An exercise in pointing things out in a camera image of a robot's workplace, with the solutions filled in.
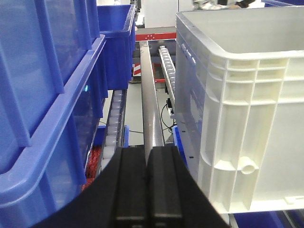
blue bin edge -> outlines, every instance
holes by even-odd
[[[178,127],[177,126],[172,127],[172,132],[173,132],[174,145],[178,148],[182,160],[184,161],[185,165],[188,167],[186,156],[184,153],[184,148],[181,143],[181,137]]]
[[[104,134],[105,134],[105,125],[98,126],[93,142],[93,146],[100,146],[103,143],[104,140]]]
[[[262,0],[262,2],[264,2],[265,4],[269,4],[270,6],[294,6],[292,4],[289,3],[285,3],[282,1],[276,1],[276,0]]]
[[[100,35],[72,73],[65,85],[65,93],[58,95],[34,132],[33,145],[26,147],[13,167],[0,175],[0,208],[27,197],[37,187],[104,45],[105,36]]]
[[[113,5],[113,6],[97,6],[98,8],[111,8],[111,7],[120,7],[125,5]],[[105,35],[106,38],[119,38],[119,37],[127,37],[130,35],[132,30],[132,25],[134,21],[135,15],[135,6],[130,5],[129,13],[124,23],[124,27],[122,30],[114,30],[114,31],[99,31],[100,34]]]
[[[276,211],[239,213],[234,216],[239,227],[284,228]]]
[[[128,148],[129,147],[129,126],[124,126],[124,137],[123,137],[123,147]]]

